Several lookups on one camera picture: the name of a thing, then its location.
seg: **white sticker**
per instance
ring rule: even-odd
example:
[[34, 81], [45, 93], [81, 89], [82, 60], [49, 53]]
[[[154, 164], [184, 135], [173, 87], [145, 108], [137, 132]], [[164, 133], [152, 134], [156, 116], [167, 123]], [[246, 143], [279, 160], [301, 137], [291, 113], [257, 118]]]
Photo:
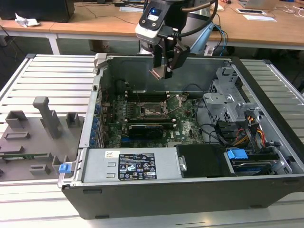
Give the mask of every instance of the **white sticker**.
[[156, 175], [156, 172], [146, 172], [147, 176]]
[[118, 158], [120, 151], [106, 151], [105, 158]]
[[11, 158], [3, 158], [4, 160], [23, 160], [22, 157], [11, 157]]

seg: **white paper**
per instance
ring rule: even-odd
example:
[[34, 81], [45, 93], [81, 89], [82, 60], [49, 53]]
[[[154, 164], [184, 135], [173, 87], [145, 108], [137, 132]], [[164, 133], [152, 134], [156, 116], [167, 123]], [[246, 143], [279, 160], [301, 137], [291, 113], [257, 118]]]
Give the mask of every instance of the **white paper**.
[[247, 20], [262, 20], [262, 21], [275, 21], [275, 19], [271, 17], [264, 17], [264, 16], [253, 16], [253, 15], [243, 15]]
[[15, 13], [16, 15], [16, 19], [15, 22], [17, 22], [17, 24], [23, 26], [23, 27], [27, 27], [27, 26], [36, 26], [36, 25], [40, 25], [36, 19], [26, 19], [23, 17], [18, 16], [17, 13]]

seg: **desk leg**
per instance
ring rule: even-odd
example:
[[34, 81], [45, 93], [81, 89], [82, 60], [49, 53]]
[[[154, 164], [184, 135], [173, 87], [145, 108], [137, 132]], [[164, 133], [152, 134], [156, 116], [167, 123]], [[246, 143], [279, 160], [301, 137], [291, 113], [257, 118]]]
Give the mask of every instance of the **desk leg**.
[[60, 55], [59, 47], [57, 44], [57, 34], [50, 33], [47, 34], [47, 38], [49, 40], [49, 43], [51, 45], [52, 51], [54, 55]]
[[1, 47], [6, 47], [7, 43], [5, 41], [5, 36], [0, 36], [0, 46]]

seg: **wooden desk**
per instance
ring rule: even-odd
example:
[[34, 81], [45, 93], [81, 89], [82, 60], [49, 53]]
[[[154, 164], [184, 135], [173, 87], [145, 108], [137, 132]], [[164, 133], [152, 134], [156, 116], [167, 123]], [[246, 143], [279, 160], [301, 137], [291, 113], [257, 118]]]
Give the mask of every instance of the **wooden desk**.
[[[255, 47], [255, 48], [282, 48], [282, 49], [304, 49], [304, 18], [296, 17], [278, 9], [285, 5], [291, 10], [297, 9], [293, 6], [300, 6], [298, 3], [279, 2], [277, 10], [269, 12], [264, 10], [269, 17], [277, 22], [247, 20], [243, 15], [238, 14], [235, 8], [242, 8], [236, 0], [232, 4], [221, 4], [225, 10], [218, 12], [221, 19], [221, 26], [228, 33], [230, 46]], [[218, 32], [212, 32], [211, 41], [219, 40]]]
[[114, 5], [90, 7], [85, 3], [76, 3], [74, 15], [69, 23], [54, 23], [50, 31], [52, 33], [135, 37], [135, 27], [141, 15], [141, 13], [120, 12], [119, 7]]
[[[241, 8], [241, 6], [237, 0], [232, 1], [233, 3], [229, 5], [221, 3], [225, 10], [218, 12], [222, 28], [229, 35], [228, 45], [252, 48], [304, 49], [304, 32], [301, 29], [304, 18], [277, 9], [269, 13], [268, 10], [265, 10], [267, 16], [275, 17], [277, 22], [250, 21], [243, 14], [234, 11], [235, 8]], [[54, 54], [60, 54], [57, 45], [58, 38], [138, 40], [135, 27], [141, 13], [120, 12], [119, 8], [114, 5], [92, 6], [85, 3], [75, 3], [75, 5], [77, 5], [75, 13], [69, 23], [41, 22], [41, 26], [24, 28], [14, 21], [2, 21], [2, 25], [12, 36], [48, 38]], [[300, 6], [298, 3], [278, 3], [278, 6], [281, 5], [286, 5], [296, 11], [298, 10], [292, 6]], [[5, 33], [0, 30], [0, 35], [5, 35]], [[208, 44], [210, 47], [214, 47], [219, 40], [219, 32], [212, 32]]]

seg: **blue latch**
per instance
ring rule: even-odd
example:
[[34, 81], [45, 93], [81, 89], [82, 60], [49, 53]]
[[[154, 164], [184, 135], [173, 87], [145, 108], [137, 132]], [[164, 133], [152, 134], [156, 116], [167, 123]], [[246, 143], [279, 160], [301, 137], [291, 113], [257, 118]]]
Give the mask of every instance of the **blue latch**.
[[71, 173], [72, 172], [72, 164], [61, 164], [59, 166], [59, 173]]
[[243, 149], [231, 149], [227, 151], [229, 159], [247, 159], [248, 155]]

